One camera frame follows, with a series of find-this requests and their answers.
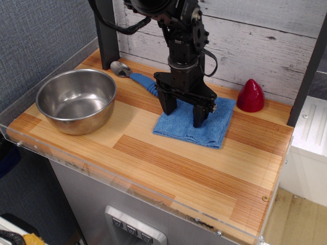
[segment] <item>wooden floor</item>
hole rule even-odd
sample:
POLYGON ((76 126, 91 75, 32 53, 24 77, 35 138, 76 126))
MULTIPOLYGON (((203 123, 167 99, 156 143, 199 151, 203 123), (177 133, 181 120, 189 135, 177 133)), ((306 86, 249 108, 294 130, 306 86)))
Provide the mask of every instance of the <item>wooden floor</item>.
POLYGON ((327 244, 327 207, 278 189, 264 238, 270 245, 327 244))

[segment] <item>button panel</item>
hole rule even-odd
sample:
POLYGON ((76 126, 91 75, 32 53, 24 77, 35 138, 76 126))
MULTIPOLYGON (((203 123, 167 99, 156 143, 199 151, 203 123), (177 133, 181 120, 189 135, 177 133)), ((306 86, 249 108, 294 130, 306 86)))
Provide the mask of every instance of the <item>button panel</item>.
POLYGON ((116 236, 115 245, 125 244, 127 240, 129 241, 131 237, 128 233, 148 245, 167 245, 167 237, 162 232, 112 206, 106 206, 105 216, 110 232, 116 236), (117 228, 126 231, 126 234, 119 232, 117 228))

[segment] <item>metal bowl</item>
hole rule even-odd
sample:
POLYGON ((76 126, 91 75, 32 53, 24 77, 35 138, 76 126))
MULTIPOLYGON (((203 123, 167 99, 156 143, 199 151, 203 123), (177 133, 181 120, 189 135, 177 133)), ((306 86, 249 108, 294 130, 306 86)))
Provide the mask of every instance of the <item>metal bowl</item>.
POLYGON ((48 80, 36 95, 36 106, 59 131, 91 133, 109 120, 116 83, 101 71, 77 69, 48 80))

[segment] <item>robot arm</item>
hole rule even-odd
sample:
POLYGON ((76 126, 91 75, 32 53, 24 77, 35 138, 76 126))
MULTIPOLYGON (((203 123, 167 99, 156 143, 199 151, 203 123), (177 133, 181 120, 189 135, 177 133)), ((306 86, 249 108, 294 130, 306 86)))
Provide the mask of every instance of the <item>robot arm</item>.
POLYGON ((163 111, 167 115, 172 113, 177 107, 176 99, 190 103, 194 105, 193 125, 200 127, 208 114, 215 111, 217 98, 203 81, 204 76, 212 76, 217 70, 216 66, 210 75, 204 73, 205 55, 212 57, 216 64, 217 59, 204 48, 209 43, 209 32, 204 29, 198 1, 124 0, 124 4, 134 13, 146 17, 141 27, 153 19, 162 28, 169 48, 168 64, 171 72, 156 72, 154 77, 163 111))

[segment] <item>spoon handle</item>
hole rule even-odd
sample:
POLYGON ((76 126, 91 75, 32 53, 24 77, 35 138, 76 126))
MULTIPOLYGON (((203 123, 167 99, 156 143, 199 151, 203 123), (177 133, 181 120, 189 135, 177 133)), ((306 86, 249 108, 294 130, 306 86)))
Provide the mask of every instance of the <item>spoon handle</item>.
POLYGON ((129 77, 143 85, 143 87, 145 87, 154 96, 158 97, 158 92, 155 89, 155 81, 153 81, 151 78, 139 73, 132 73, 129 77))

